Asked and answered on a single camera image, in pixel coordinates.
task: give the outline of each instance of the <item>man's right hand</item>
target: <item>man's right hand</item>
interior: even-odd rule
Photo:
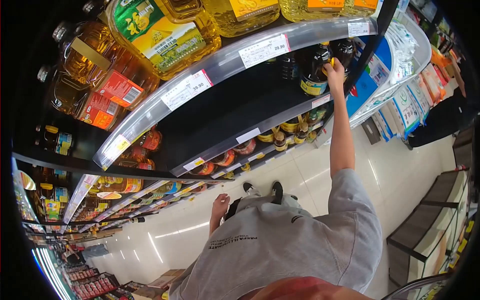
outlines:
[[[324,65],[325,70],[328,73],[328,86],[330,87],[330,93],[332,93],[333,98],[337,95],[343,95],[343,80],[345,78],[345,68],[338,58],[333,58],[334,65],[333,67],[326,63]]]

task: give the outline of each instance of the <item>yellow bottle cap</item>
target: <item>yellow bottle cap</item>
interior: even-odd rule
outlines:
[[[40,187],[45,190],[53,190],[53,185],[50,183],[41,183]]]
[[[45,130],[51,133],[59,132],[59,129],[55,126],[45,125]]]

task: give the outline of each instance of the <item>black pants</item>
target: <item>black pants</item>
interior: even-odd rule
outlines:
[[[466,128],[476,113],[457,88],[453,96],[430,110],[425,120],[426,126],[419,126],[412,132],[413,137],[408,137],[408,143],[415,148],[440,140]]]

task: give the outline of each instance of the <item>man's right arm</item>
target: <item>man's right arm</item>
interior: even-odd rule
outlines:
[[[325,64],[328,86],[334,102],[332,142],[330,144],[330,177],[342,169],[355,169],[355,149],[348,120],[347,103],[343,94],[345,69],[337,58],[334,66]]]

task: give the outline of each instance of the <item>white rice bag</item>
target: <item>white rice bag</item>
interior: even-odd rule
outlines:
[[[419,114],[413,104],[414,100],[408,94],[407,87],[403,86],[394,94],[392,101],[387,103],[388,109],[394,116],[400,136],[405,140],[420,125]]]

